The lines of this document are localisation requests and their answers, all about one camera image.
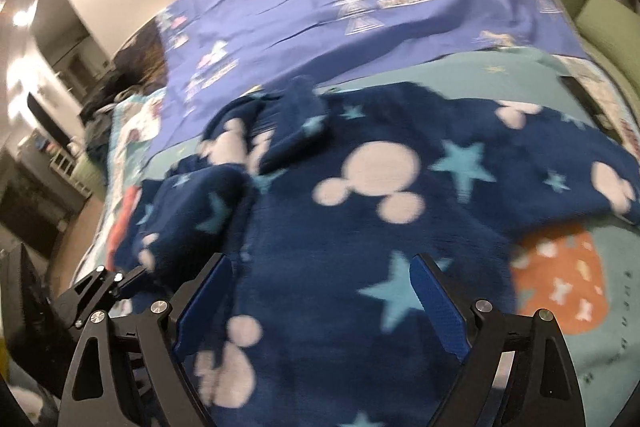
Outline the navy fleece baby onesie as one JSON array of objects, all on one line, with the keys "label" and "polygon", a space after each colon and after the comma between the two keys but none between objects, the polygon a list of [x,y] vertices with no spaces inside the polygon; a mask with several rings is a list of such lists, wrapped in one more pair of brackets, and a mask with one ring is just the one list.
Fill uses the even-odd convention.
[{"label": "navy fleece baby onesie", "polygon": [[525,234],[605,213],[637,223],[638,187],[623,147],[547,107],[296,80],[229,103],[195,154],[142,184],[114,263],[149,273],[141,308],[213,254],[230,262],[186,357],[216,424],[422,426],[457,363],[412,258],[511,312]]}]

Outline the dark clothes pile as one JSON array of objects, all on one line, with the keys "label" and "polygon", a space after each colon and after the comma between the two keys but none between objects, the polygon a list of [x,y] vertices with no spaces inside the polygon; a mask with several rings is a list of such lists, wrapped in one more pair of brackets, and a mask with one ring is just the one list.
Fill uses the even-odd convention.
[{"label": "dark clothes pile", "polygon": [[115,106],[122,94],[136,84],[131,75],[110,72],[90,93],[79,115],[85,130],[85,151],[89,157],[100,157],[108,150]]}]

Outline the teal printed bed quilt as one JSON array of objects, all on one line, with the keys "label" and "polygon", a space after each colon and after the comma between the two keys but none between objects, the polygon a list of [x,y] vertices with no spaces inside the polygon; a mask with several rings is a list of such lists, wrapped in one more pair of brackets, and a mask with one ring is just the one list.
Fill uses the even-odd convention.
[{"label": "teal printed bed quilt", "polygon": [[[613,83],[593,62],[517,46],[457,53],[440,60],[345,81],[336,91],[411,81],[447,98],[492,98],[545,105],[576,119],[587,118],[564,89],[563,75],[584,72],[605,90],[617,113],[628,109]],[[105,208],[93,243],[74,277],[80,279],[108,259],[107,242],[122,220],[126,192],[143,179],[160,179],[178,160],[194,152],[191,139],[143,156],[160,131],[164,90],[131,95],[113,112]],[[590,426],[610,425],[639,378],[639,236],[615,219],[589,225],[562,225],[524,239],[512,263],[518,307],[549,308],[567,333]]]}]

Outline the pink folded garment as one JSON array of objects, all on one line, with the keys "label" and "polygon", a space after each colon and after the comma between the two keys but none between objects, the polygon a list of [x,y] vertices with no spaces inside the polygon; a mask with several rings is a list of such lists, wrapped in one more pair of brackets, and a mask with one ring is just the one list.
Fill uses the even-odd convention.
[{"label": "pink folded garment", "polygon": [[134,208],[136,208],[139,197],[139,185],[133,185],[126,188],[124,197],[122,198],[122,205],[116,212],[114,225],[112,225],[110,234],[108,234],[107,237],[106,259],[109,265],[113,263],[115,251],[125,237],[131,213],[134,211]]}]

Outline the black phone on bed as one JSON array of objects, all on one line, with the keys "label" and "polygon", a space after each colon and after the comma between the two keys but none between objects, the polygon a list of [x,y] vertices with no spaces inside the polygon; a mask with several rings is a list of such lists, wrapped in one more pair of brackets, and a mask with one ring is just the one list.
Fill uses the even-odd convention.
[{"label": "black phone on bed", "polygon": [[563,75],[560,80],[563,86],[576,98],[580,106],[585,109],[593,124],[610,139],[618,144],[623,144],[620,132],[615,129],[612,120],[605,115],[604,109],[587,89],[573,76]]}]

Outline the green pillow near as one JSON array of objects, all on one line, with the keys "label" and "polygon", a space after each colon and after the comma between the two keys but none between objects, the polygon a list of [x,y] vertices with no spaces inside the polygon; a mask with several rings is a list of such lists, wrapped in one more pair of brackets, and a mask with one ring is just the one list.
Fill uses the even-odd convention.
[{"label": "green pillow near", "polygon": [[616,0],[587,0],[576,17],[580,34],[639,87],[639,15]]}]

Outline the blue tree-print pillowcase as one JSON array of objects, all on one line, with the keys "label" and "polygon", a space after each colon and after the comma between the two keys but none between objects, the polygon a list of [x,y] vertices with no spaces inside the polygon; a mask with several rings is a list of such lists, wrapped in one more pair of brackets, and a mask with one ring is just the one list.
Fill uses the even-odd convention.
[{"label": "blue tree-print pillowcase", "polygon": [[559,0],[176,0],[155,23],[168,83],[153,153],[298,77],[334,84],[503,46],[582,56]]}]

